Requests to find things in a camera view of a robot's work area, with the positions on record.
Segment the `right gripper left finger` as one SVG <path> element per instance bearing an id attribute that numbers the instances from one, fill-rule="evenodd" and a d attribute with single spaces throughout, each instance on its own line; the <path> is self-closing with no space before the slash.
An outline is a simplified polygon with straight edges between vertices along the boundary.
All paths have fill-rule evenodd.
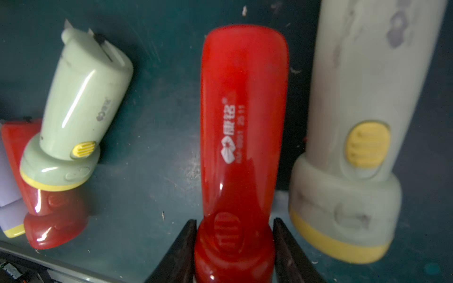
<path id="1" fill-rule="evenodd" d="M 193 254 L 196 238 L 197 221 L 190 219 L 145 282 L 193 283 L 195 278 Z"/>

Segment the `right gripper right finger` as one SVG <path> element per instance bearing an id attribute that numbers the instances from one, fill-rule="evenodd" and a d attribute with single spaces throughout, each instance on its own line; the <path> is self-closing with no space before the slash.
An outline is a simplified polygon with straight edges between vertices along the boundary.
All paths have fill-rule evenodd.
<path id="1" fill-rule="evenodd" d="M 281 218 L 274 219 L 273 239 L 278 283 L 327 283 L 309 261 Z"/>

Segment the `red flashlight horizontal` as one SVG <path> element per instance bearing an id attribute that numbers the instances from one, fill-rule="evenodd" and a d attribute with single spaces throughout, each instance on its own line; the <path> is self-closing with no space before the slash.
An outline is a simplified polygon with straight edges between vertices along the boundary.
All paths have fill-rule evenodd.
<path id="1" fill-rule="evenodd" d="M 211 31 L 201 64 L 204 217 L 194 249 L 199 283 L 269 283 L 269 224 L 285 119 L 289 51 L 278 31 Z"/>

